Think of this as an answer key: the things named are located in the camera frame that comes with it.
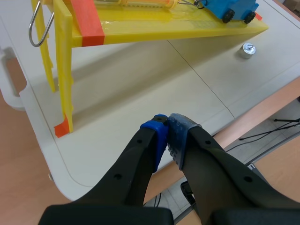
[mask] metal wire handle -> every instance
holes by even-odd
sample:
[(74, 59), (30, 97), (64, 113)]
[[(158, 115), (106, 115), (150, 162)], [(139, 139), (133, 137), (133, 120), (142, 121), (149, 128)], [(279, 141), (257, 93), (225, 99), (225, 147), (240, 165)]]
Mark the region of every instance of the metal wire handle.
[(46, 29), (45, 29), (45, 31), (44, 31), (44, 33), (43, 33), (42, 39), (41, 39), (37, 44), (35, 44), (35, 43), (33, 42), (33, 40), (32, 40), (32, 27), (33, 27), (33, 23), (34, 23), (34, 21), (35, 21), (35, 19), (36, 19), (36, 16), (37, 16), (37, 14), (38, 14), (38, 10), (39, 10), (40, 6), (41, 6), (41, 2), (38, 1), (38, 2), (37, 2), (37, 7), (36, 7), (36, 9), (34, 10), (34, 13), (33, 13), (33, 15), (32, 15), (32, 18), (31, 18), (31, 21), (30, 21), (30, 24), (29, 24), (29, 41), (30, 41), (30, 43), (31, 43), (34, 47), (40, 47), (40, 46), (43, 44), (43, 42), (45, 41), (45, 38), (46, 38), (46, 36), (47, 36), (47, 34), (48, 34), (48, 32), (49, 32), (49, 29), (50, 29), (50, 27), (51, 27), (51, 24), (52, 24), (52, 22), (53, 22), (53, 19), (54, 19), (54, 12), (53, 12), (52, 15), (51, 15), (51, 17), (50, 17), (50, 20), (49, 20), (49, 22), (48, 22), (48, 24), (47, 24), (47, 26), (46, 26)]

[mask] white table surface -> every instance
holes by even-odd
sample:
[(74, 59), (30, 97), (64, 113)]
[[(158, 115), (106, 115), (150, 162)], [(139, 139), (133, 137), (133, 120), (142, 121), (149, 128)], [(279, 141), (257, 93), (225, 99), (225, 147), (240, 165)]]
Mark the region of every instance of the white table surface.
[[(157, 113), (182, 113), (212, 134), (298, 77), (299, 22), (272, 1), (258, 3), (270, 29), (255, 37), (73, 49), (75, 131), (58, 139), (59, 92), (50, 91), (40, 51), (28, 40), (30, 1), (1, 1), (0, 47), (14, 50), (27, 79), (20, 97), (58, 189), (71, 200), (89, 191)], [(247, 40), (257, 53), (242, 60), (235, 53)], [(53, 27), (48, 45), (56, 77)], [(159, 168), (171, 160), (166, 151)]]

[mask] screw hole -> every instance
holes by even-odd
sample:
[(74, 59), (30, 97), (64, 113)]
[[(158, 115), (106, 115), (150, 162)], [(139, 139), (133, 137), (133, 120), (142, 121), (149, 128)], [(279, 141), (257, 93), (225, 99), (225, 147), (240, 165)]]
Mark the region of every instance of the screw hole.
[(244, 180), (248, 183), (251, 183), (253, 181), (251, 177), (244, 177)]
[(114, 175), (114, 178), (120, 180), (122, 178), (122, 175), (117, 173)]

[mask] blue gripper pad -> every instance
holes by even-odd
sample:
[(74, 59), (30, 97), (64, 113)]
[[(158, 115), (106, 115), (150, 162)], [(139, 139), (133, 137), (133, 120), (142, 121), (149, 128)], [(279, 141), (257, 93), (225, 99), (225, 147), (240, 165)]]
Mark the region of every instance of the blue gripper pad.
[(201, 125), (195, 123), (184, 115), (172, 113), (168, 118), (168, 126), (169, 152), (179, 169), (182, 170), (188, 131), (193, 127), (201, 127)]

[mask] yellow plastic platform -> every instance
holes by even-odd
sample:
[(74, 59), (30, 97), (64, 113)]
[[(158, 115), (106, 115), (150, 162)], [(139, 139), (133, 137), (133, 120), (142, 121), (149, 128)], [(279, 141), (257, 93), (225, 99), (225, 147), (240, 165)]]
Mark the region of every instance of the yellow plastic platform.
[[(33, 8), (38, 0), (31, 0)], [(73, 132), (71, 86), (71, 49), (81, 47), (83, 38), (69, 0), (44, 0), (54, 12), (57, 68), (62, 115), (67, 119), (67, 133)], [(42, 10), (36, 18), (38, 37), (44, 32)], [(199, 38), (223, 35), (259, 33), (268, 28), (256, 18), (248, 25), (242, 21), (227, 24), (216, 18), (209, 10), (199, 10), (191, 5), (177, 4), (172, 9), (147, 7), (100, 6), (97, 14), (105, 33), (104, 44), (152, 41), (179, 38)], [(41, 46), (43, 63), (49, 85), (55, 91), (52, 63), (46, 41)]]

